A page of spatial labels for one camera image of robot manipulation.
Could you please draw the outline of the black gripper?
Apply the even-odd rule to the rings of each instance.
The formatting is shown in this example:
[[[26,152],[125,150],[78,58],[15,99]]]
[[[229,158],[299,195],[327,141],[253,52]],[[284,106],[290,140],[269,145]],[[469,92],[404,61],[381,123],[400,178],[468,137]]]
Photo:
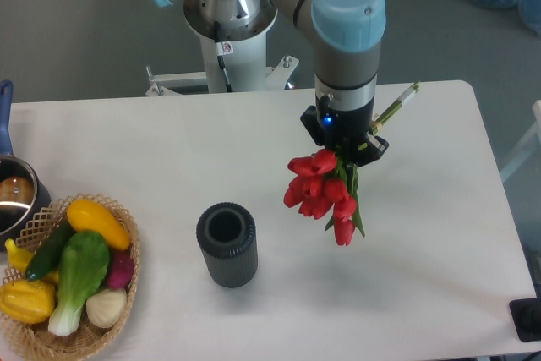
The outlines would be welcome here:
[[[317,98],[300,120],[313,142],[334,151],[345,163],[366,166],[379,160],[389,147],[380,136],[372,134],[374,101],[350,111],[331,108],[329,98]]]

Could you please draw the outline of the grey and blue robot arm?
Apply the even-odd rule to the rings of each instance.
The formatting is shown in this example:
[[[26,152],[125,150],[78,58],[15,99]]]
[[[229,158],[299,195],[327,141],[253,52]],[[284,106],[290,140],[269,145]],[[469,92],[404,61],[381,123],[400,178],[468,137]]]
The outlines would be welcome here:
[[[315,103],[301,120],[315,144],[347,165],[381,158],[388,144],[372,113],[386,27],[385,0],[154,0],[183,7],[199,37],[211,93],[267,90],[266,35],[288,19],[314,51]]]

